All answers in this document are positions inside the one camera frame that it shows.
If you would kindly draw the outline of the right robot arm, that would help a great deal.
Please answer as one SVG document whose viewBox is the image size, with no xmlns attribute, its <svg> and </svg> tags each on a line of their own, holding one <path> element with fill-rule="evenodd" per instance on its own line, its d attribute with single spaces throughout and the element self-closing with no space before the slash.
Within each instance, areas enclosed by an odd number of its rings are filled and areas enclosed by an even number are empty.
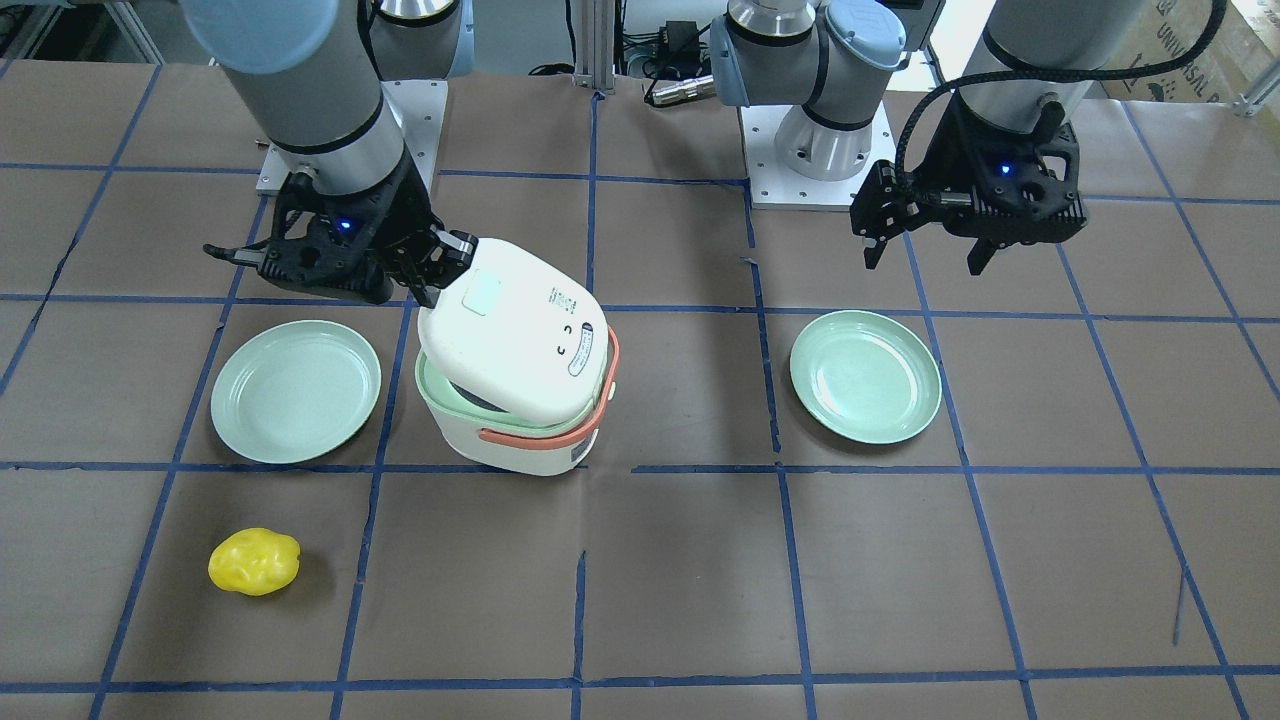
<svg viewBox="0 0 1280 720">
<path fill-rule="evenodd" d="M 445 228 L 404 132 L 393 81 L 470 70 L 468 1 L 184 1 L 186 23 L 285 165 L 269 236 L 205 252 L 296 293 L 383 304 L 394 286 L 424 307 L 477 260 Z M 669 37 L 643 96 L 650 108 L 717 97 L 782 108 L 777 143 L 795 173 L 842 179 L 870 138 L 892 72 L 928 42 L 937 1 L 731 1 Z"/>
</svg>

